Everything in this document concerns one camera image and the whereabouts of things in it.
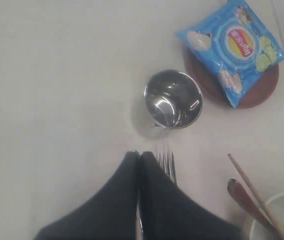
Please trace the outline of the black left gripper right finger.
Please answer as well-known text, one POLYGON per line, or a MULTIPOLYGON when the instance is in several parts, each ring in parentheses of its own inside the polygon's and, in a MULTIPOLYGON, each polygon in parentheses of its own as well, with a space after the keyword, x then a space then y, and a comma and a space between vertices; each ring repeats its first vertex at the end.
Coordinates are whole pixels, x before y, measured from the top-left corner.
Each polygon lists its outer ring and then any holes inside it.
POLYGON ((240 240, 241 229, 190 199, 151 152, 139 163, 140 214, 147 240, 240 240))

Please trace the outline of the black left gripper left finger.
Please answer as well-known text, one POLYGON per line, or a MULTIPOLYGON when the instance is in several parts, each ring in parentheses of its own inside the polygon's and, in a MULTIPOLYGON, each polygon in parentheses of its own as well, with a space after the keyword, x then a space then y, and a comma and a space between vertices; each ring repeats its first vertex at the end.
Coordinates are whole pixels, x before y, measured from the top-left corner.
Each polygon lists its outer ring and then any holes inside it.
POLYGON ((43 227, 37 240, 133 240, 139 154, 129 151, 107 183, 83 205, 43 227))

